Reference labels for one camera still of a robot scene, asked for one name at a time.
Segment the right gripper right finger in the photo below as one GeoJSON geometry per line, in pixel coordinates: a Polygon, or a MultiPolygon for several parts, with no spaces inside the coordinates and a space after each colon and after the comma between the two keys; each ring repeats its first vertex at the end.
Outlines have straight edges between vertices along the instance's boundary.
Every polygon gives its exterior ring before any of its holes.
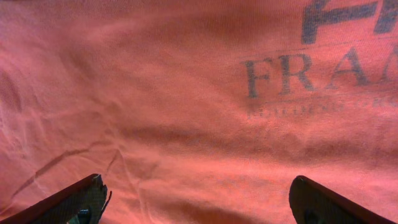
{"type": "Polygon", "coordinates": [[[396,224],[304,175],[292,181],[289,205],[297,224],[396,224]]]}

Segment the salmon red t-shirt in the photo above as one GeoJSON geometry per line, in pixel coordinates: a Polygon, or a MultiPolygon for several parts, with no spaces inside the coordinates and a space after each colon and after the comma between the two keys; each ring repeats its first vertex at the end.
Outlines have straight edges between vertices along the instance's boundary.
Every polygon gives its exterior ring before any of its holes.
{"type": "Polygon", "coordinates": [[[1,217],[293,223],[305,175],[397,220],[397,2],[2,1],[1,217]]]}

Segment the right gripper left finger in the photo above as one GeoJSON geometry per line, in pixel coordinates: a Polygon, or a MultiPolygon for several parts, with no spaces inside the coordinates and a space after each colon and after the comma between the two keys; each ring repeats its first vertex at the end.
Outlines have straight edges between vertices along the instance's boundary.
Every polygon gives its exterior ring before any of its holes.
{"type": "Polygon", "coordinates": [[[98,224],[111,197],[101,175],[91,174],[1,224],[98,224]]]}

